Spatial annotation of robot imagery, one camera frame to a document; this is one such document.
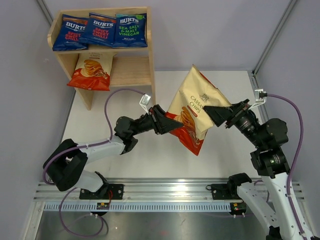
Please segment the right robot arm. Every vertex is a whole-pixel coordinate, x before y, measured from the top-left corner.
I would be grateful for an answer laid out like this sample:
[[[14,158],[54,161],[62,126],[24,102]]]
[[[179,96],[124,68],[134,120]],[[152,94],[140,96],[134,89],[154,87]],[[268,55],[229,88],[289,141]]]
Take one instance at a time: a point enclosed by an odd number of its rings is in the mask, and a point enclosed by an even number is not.
[[[247,204],[267,240],[316,240],[293,189],[290,179],[293,168],[281,148],[289,140],[287,124],[279,118],[260,124],[248,102],[244,100],[227,107],[205,106],[203,109],[216,126],[236,127],[254,145],[251,162],[269,192],[273,206],[257,193],[246,173],[228,178],[227,193]]]

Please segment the cassava chips bag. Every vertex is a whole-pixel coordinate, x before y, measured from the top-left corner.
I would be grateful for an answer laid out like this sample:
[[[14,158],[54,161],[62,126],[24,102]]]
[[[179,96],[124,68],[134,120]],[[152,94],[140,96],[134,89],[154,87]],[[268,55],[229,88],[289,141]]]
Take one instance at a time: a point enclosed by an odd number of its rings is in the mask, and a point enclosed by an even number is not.
[[[90,91],[109,91],[113,58],[116,54],[116,52],[80,53],[67,85]]]
[[[165,114],[166,117],[183,124],[183,127],[170,133],[197,156],[207,131],[215,125],[204,111],[204,107],[231,105],[223,93],[193,65]]]

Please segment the Burts sea salt vinegar bag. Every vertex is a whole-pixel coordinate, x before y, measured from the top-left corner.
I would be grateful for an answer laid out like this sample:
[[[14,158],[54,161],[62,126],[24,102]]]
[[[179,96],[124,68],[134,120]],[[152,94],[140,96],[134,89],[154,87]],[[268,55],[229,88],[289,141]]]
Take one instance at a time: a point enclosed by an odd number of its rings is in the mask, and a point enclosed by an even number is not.
[[[116,14],[113,48],[145,48],[147,14]]]

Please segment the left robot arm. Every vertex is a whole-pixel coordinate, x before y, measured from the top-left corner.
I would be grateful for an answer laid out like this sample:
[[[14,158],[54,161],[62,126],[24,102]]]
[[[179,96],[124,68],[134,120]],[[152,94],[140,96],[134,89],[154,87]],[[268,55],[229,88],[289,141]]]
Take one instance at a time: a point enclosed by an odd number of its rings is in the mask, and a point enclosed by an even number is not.
[[[64,140],[43,164],[43,175],[51,179],[59,191],[79,188],[82,199],[107,199],[111,187],[99,172],[89,172],[85,166],[106,157],[130,152],[138,143],[136,135],[153,130],[157,135],[183,127],[183,123],[166,116],[158,105],[138,119],[121,116],[116,121],[115,133],[101,142],[80,144],[72,139]]]

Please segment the blue Burts chilli bag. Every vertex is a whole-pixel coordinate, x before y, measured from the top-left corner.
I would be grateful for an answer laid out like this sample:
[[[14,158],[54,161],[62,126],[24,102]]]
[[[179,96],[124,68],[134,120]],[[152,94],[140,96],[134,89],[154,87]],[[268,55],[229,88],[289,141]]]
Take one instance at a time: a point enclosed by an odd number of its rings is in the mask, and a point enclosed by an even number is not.
[[[88,23],[86,17],[62,15],[62,24],[59,34],[53,44],[53,51],[87,50],[88,44],[80,42],[80,37]]]

